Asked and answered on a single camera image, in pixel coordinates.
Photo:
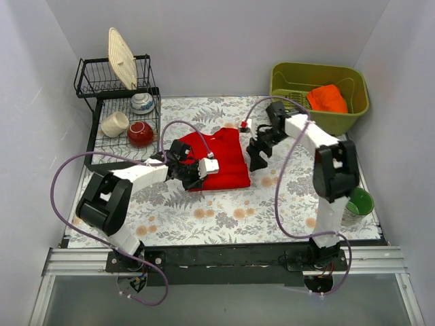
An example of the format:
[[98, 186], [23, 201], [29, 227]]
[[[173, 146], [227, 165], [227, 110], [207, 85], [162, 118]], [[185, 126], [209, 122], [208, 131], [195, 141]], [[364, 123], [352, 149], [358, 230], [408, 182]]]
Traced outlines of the red t shirt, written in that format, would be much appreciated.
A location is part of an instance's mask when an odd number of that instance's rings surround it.
[[212, 135], [203, 134], [203, 137], [220, 169], [217, 174], [209, 175], [202, 186], [194, 186], [190, 192], [249, 187], [251, 181], [241, 149], [239, 131], [235, 128], [221, 128]]

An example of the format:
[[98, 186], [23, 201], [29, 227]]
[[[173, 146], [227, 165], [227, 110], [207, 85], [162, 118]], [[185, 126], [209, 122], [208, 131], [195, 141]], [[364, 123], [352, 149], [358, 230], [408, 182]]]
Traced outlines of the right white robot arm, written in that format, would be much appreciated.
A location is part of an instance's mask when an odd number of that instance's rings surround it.
[[266, 168], [262, 158], [272, 156], [273, 146], [292, 137], [314, 158], [313, 187], [319, 197], [316, 226], [306, 239], [309, 249], [306, 263], [316, 270], [323, 270], [339, 255], [341, 219], [354, 189], [360, 184], [357, 152], [352, 141], [341, 141], [322, 130], [302, 105], [294, 113], [284, 108], [285, 98], [271, 97], [266, 108], [269, 124], [254, 126], [246, 117], [239, 124], [240, 132], [249, 132], [247, 146], [251, 172]]

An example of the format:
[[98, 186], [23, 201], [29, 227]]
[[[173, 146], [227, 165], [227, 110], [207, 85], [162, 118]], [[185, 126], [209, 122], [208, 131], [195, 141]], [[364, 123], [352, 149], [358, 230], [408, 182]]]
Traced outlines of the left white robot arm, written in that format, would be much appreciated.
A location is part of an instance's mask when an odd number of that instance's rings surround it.
[[143, 243], [128, 229], [125, 220], [131, 196], [155, 183], [177, 179], [185, 190], [200, 189], [213, 171], [214, 154], [189, 158], [192, 147], [175, 140], [167, 151], [160, 151], [144, 162], [128, 168], [94, 172], [77, 204], [75, 213], [96, 229], [115, 251], [122, 253], [121, 263], [136, 272], [145, 262]]

